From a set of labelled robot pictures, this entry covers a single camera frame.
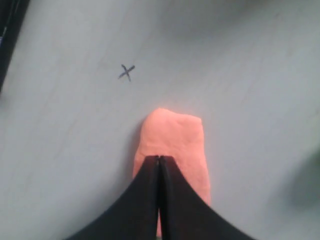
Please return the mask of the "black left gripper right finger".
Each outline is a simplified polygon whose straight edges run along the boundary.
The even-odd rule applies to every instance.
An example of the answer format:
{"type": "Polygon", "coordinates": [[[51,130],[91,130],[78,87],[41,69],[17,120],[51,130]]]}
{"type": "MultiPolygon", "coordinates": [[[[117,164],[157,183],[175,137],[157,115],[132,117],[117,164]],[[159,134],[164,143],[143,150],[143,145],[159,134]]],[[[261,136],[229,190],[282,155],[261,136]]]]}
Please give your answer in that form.
{"type": "Polygon", "coordinates": [[[174,158],[161,156],[159,213],[164,240],[251,240],[193,190],[174,158]]]}

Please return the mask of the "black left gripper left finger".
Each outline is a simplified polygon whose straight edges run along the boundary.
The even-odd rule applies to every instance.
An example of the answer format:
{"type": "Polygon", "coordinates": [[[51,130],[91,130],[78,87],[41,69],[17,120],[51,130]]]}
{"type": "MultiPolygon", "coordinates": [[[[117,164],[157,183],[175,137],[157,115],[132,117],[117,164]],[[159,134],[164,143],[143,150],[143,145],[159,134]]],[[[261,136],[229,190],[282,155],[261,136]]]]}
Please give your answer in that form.
{"type": "Polygon", "coordinates": [[[158,224],[159,157],[144,159],[122,195],[69,240],[155,240],[158,224]]]}

